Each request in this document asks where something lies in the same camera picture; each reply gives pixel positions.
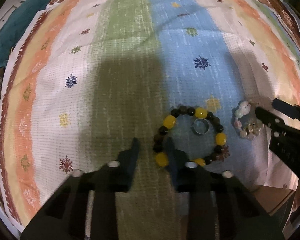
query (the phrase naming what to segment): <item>yellow bead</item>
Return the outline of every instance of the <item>yellow bead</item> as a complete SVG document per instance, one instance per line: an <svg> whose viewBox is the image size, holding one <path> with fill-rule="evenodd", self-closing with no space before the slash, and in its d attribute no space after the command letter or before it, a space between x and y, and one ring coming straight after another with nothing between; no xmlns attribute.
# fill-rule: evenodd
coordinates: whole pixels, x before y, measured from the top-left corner
<svg viewBox="0 0 300 240"><path fill-rule="evenodd" d="M224 133L218 133L216 135L216 143L217 145L225 145L227 142L227 136Z"/></svg>
<svg viewBox="0 0 300 240"><path fill-rule="evenodd" d="M208 115L208 111L202 107L198 107L196 110L195 110L195 117L198 117L198 118L206 118L207 115Z"/></svg>
<svg viewBox="0 0 300 240"><path fill-rule="evenodd" d="M172 115L168 115L163 121L163 126L165 126L168 129L171 129L172 127L174 127L175 123L176 123L176 118Z"/></svg>
<svg viewBox="0 0 300 240"><path fill-rule="evenodd" d="M155 157L155 161L160 167L168 166L169 160L165 153L158 153Z"/></svg>
<svg viewBox="0 0 300 240"><path fill-rule="evenodd" d="M204 165L206 165L206 162L202 158L195 159L194 162L197 163L198 165L202 166L202 167Z"/></svg>

